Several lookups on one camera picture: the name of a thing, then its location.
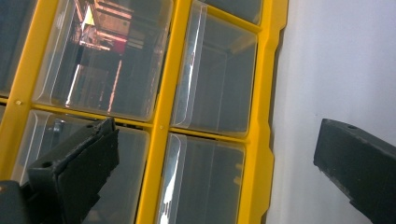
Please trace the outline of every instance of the clear plastic bin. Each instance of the clear plastic bin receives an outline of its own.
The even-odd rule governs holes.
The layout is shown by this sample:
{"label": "clear plastic bin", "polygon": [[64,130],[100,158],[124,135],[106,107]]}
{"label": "clear plastic bin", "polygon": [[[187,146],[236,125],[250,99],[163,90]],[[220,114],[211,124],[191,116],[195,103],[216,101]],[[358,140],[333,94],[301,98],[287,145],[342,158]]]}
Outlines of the clear plastic bin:
{"label": "clear plastic bin", "polygon": [[8,96],[21,57],[35,0],[2,0],[0,6],[0,95]]}
{"label": "clear plastic bin", "polygon": [[171,133],[157,223],[236,223],[242,146]]}
{"label": "clear plastic bin", "polygon": [[263,0],[200,0],[213,7],[227,11],[245,21],[259,24],[262,16]]}
{"label": "clear plastic bin", "polygon": [[0,123],[4,115],[4,111],[6,110],[5,106],[0,105]]}
{"label": "clear plastic bin", "polygon": [[257,36],[191,8],[172,125],[244,135],[248,129]]}
{"label": "clear plastic bin", "polygon": [[[25,169],[33,161],[75,133],[89,120],[32,110],[12,179],[27,181]],[[149,134],[122,127],[119,133],[120,164],[99,192],[100,200],[83,223],[133,223],[149,144]]]}
{"label": "clear plastic bin", "polygon": [[61,0],[34,101],[149,120],[172,0]]}

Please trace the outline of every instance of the yellow grid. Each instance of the yellow grid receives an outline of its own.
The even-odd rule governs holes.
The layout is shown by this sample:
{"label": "yellow grid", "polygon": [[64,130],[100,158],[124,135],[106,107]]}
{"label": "yellow grid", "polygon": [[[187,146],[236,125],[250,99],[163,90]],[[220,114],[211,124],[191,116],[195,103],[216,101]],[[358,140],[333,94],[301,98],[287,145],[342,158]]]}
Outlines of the yellow grid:
{"label": "yellow grid", "polygon": [[[206,138],[243,144],[246,160],[242,191],[238,212],[238,223],[261,223],[262,215],[268,209],[274,157],[269,148],[270,128],[268,124],[272,76],[275,51],[279,31],[285,26],[288,0],[264,0],[262,23],[252,24],[215,7],[208,7],[210,15],[249,30],[258,36],[258,50],[254,77],[254,89],[249,129],[246,137],[230,137],[221,134],[201,133],[169,127],[183,44],[189,19],[191,0],[175,0],[170,27],[169,47],[164,62],[163,80],[151,122],[116,118],[116,122],[143,127],[150,133],[148,160],[137,211],[136,223],[154,223],[158,213],[161,191],[163,159],[168,134],[183,133]],[[10,178],[15,163],[19,142],[30,109],[54,113],[102,119],[105,116],[87,112],[59,108],[49,105],[32,104],[32,94],[41,61],[50,35],[58,0],[37,0],[31,28],[26,38],[15,80],[8,99],[5,115],[0,126],[0,178]]]}

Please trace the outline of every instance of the plastic compartment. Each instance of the plastic compartment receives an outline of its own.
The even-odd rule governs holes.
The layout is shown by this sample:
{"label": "plastic compartment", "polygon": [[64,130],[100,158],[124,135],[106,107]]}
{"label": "plastic compartment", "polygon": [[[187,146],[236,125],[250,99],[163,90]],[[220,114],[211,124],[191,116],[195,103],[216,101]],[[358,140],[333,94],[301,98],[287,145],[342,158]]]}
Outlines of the plastic compartment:
{"label": "plastic compartment", "polygon": [[259,24],[262,17],[262,0],[200,0],[243,20]]}
{"label": "plastic compartment", "polygon": [[191,7],[172,125],[244,135],[248,129],[257,36]]}
{"label": "plastic compartment", "polygon": [[[25,168],[89,120],[32,110],[12,179],[27,181]],[[149,134],[118,127],[120,164],[99,192],[100,200],[83,223],[134,223],[149,144]]]}
{"label": "plastic compartment", "polygon": [[157,223],[236,223],[245,150],[171,133]]}
{"label": "plastic compartment", "polygon": [[0,95],[8,96],[35,9],[35,0],[2,0],[0,6]]}
{"label": "plastic compartment", "polygon": [[34,101],[149,120],[172,0],[61,0]]}
{"label": "plastic compartment", "polygon": [[5,110],[6,110],[6,108],[4,106],[0,105],[0,123],[1,123],[1,120],[3,118]]}

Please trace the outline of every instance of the white wall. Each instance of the white wall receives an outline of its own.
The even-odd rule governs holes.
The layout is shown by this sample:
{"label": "white wall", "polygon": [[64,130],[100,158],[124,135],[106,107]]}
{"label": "white wall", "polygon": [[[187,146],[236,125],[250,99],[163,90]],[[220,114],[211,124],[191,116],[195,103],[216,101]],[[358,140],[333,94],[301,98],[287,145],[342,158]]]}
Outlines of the white wall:
{"label": "white wall", "polygon": [[396,146],[395,0],[290,0],[276,79],[267,223],[371,223],[313,164],[323,118]]}

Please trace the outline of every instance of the black plastic part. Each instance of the black plastic part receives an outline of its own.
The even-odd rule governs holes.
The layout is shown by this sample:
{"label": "black plastic part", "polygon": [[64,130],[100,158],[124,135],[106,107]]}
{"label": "black plastic part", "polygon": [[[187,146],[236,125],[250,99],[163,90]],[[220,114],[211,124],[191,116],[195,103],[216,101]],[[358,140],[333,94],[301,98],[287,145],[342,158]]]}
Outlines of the black plastic part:
{"label": "black plastic part", "polygon": [[28,168],[32,192],[54,208],[45,223],[74,224],[87,216],[110,172],[119,164],[118,132],[114,119],[96,121]]}
{"label": "black plastic part", "polygon": [[396,223],[396,147],[355,126],[324,119],[314,164],[373,223]]}
{"label": "black plastic part", "polygon": [[0,223],[30,224],[20,184],[16,181],[0,181]]}

